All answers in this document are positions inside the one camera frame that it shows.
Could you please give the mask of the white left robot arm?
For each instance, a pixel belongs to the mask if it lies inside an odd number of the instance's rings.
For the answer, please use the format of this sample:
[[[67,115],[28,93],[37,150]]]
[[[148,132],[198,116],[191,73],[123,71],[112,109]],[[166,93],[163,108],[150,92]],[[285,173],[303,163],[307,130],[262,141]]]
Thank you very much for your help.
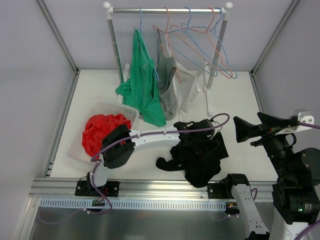
[[[141,150],[170,147],[171,160],[159,157],[156,167],[167,172],[184,171],[185,179],[196,188],[205,187],[221,171],[221,159],[228,156],[222,134],[215,131],[216,126],[209,119],[179,121],[154,131],[138,131],[129,126],[122,123],[110,131],[85,130],[82,144],[96,166],[78,180],[76,196],[118,196],[119,183],[108,180],[107,171],[124,166],[133,153]]]

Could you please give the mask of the red tank top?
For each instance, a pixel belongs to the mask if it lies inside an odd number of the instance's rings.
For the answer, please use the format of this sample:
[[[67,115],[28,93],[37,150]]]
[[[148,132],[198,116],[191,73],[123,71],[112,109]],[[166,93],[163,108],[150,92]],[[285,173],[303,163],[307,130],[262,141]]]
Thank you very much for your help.
[[[93,157],[102,147],[102,140],[116,127],[126,125],[131,129],[132,122],[123,114],[97,114],[89,118],[82,132],[82,146],[85,152]]]

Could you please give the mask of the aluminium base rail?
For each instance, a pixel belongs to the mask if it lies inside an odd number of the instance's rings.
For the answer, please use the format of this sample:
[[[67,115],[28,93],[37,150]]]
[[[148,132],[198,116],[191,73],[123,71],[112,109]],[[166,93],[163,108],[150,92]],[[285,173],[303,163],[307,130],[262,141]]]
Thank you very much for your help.
[[[35,178],[30,197],[71,198],[75,196],[77,178]],[[207,200],[207,187],[195,188],[184,180],[119,179],[118,197],[137,200]]]

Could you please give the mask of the aluminium frame right post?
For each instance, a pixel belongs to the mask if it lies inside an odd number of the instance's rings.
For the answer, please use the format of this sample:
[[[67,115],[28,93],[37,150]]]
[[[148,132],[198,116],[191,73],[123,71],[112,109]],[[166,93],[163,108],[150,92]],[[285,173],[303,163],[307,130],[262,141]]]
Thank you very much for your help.
[[[261,65],[263,64],[265,58],[267,57],[268,53],[272,49],[273,45],[275,44],[276,40],[278,39],[280,33],[286,26],[287,22],[293,15],[294,11],[296,10],[297,6],[300,4],[300,0],[291,0],[288,7],[284,11],[281,19],[279,20],[278,24],[276,25],[274,31],[272,32],[267,44],[263,48],[261,54],[258,57],[257,62],[255,63],[253,69],[251,70],[251,76],[254,77],[258,70],[260,69]]]

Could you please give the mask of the white tank top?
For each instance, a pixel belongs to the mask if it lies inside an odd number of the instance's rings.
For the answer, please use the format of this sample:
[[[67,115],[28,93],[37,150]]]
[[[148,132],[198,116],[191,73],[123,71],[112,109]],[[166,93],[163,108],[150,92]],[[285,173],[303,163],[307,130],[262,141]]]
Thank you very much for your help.
[[[176,114],[178,120],[184,122],[187,119],[192,101],[196,98],[201,91],[199,78],[207,69],[208,63],[199,68],[196,73],[187,70],[179,62],[176,62],[176,74],[173,78],[174,91],[177,101]]]

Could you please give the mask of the black tank top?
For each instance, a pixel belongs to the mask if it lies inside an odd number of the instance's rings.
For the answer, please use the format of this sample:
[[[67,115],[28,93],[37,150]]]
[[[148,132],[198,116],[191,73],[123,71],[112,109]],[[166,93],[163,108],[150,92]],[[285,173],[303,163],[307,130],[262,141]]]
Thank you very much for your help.
[[[223,136],[220,132],[214,134],[214,139],[220,142],[220,147],[209,157],[201,158],[192,150],[179,147],[179,143],[170,150],[172,159],[166,161],[159,157],[156,167],[167,172],[184,171],[185,179],[195,188],[207,186],[211,178],[221,171],[221,160],[229,156]]]

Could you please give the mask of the blue hanger under green top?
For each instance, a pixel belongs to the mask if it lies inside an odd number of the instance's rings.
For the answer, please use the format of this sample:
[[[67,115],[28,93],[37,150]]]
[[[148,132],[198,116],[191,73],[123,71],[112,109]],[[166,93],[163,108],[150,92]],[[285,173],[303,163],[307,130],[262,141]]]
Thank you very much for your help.
[[[141,64],[142,70],[144,73],[146,73],[145,67],[147,66],[149,60],[151,59],[150,54],[148,52],[148,49],[146,47],[143,34],[142,34],[142,8],[139,6],[139,16],[140,16],[140,21],[139,21],[139,28],[134,28],[136,32],[140,33],[141,38],[138,37],[138,47],[139,47],[139,53],[144,59],[144,63]]]

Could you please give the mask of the grey tank top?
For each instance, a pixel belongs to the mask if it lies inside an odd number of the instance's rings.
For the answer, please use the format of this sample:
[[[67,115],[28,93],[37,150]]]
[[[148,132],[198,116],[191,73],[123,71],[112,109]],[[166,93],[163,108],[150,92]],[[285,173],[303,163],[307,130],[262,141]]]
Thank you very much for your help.
[[[172,120],[177,112],[177,99],[173,85],[170,87],[177,69],[174,57],[165,56],[164,48],[162,47],[162,40],[160,37],[160,30],[156,28],[157,41],[157,67],[158,74],[158,92],[160,106],[162,107],[164,117],[167,121]]]

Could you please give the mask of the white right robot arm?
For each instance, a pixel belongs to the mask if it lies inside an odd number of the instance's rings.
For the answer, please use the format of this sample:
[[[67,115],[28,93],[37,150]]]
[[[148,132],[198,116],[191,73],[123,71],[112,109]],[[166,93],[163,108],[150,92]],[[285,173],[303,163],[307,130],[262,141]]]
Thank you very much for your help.
[[[320,183],[320,151],[309,147],[293,152],[287,136],[317,129],[309,111],[296,110],[288,119],[259,112],[254,125],[235,116],[236,141],[262,146],[277,174],[272,185],[274,218],[268,229],[262,221],[246,175],[230,173],[218,183],[207,186],[209,198],[234,199],[243,217],[249,240],[301,240],[320,222],[320,199],[315,187]]]

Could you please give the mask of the aluminium frame post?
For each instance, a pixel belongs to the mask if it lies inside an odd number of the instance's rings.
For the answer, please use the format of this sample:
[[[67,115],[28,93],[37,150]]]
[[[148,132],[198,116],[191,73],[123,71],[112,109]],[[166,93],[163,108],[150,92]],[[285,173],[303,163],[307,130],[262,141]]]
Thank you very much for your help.
[[[287,22],[293,15],[294,11],[296,10],[297,6],[300,4],[300,0],[291,0],[288,7],[284,11],[281,19],[279,20],[278,24],[276,25],[274,31],[272,32],[267,44],[263,48],[261,54],[258,57],[257,62],[255,63],[253,69],[251,70],[251,76],[254,77],[258,70],[260,69],[261,65],[263,64],[265,58],[267,57],[268,53],[272,49],[273,45],[275,44],[276,40],[278,39],[280,33],[286,26]]]
[[[79,68],[77,67],[64,39],[63,39],[63,36],[61,35],[56,23],[55,23],[55,20],[52,16],[52,14],[50,13],[50,10],[47,6],[47,4],[45,3],[44,0],[36,0],[35,1],[39,7],[39,9],[41,10],[46,22],[48,23],[48,26],[50,28],[50,30],[52,31],[53,33],[53,36],[54,38],[56,39],[59,47],[61,48],[69,66],[71,67],[72,71],[77,74],[78,71],[79,71]]]

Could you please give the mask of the pink hanger under grey top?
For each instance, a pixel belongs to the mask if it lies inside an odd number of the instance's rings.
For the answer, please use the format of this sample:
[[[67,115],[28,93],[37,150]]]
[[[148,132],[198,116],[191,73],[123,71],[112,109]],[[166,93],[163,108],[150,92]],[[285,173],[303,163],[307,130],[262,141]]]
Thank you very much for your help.
[[[153,26],[157,41],[156,73],[158,74],[158,88],[160,90],[171,84],[177,71],[177,60],[174,56],[174,49],[169,36],[170,13],[167,7],[164,7],[164,9],[167,17],[165,30],[156,25]]]

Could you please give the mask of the green tank top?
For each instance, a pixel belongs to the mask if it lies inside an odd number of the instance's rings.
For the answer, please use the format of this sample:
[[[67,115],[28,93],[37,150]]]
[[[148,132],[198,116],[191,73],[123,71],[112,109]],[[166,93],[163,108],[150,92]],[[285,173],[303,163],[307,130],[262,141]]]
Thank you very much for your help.
[[[133,32],[132,58],[129,79],[121,83],[115,92],[123,97],[123,103],[139,111],[143,120],[151,125],[163,127],[166,119],[160,104],[158,75],[154,60],[151,58],[143,72],[144,59],[139,53],[138,31]]]

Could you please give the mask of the white plastic basket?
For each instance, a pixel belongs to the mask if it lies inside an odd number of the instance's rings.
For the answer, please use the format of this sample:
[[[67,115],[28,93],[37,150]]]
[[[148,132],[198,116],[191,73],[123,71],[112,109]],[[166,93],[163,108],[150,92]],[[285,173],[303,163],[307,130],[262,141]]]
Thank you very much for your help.
[[[139,111],[133,107],[112,101],[95,101],[77,124],[77,127],[75,128],[76,132],[73,134],[72,140],[66,150],[66,156],[72,159],[72,161],[77,162],[79,165],[86,167],[93,166],[94,163],[91,162],[92,157],[86,153],[85,148],[82,145],[85,125],[88,120],[95,115],[116,116],[118,114],[123,114],[127,120],[130,120],[132,127],[136,125],[139,117]]]

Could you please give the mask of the aluminium frame left post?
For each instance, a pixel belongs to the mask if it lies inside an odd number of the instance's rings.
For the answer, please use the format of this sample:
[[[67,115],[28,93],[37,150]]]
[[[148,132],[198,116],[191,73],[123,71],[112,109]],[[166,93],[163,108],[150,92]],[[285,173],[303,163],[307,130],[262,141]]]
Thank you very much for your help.
[[[53,33],[53,36],[54,38],[56,39],[59,47],[61,48],[69,66],[71,67],[72,71],[77,74],[78,71],[79,71],[79,68],[77,67],[64,39],[63,39],[63,36],[61,35],[56,23],[55,23],[55,20],[52,16],[52,14],[50,13],[50,10],[47,6],[47,4],[45,3],[44,0],[36,0],[35,1],[39,7],[39,9],[41,10],[46,22],[48,23],[48,26],[50,28],[50,30],[52,31]]]

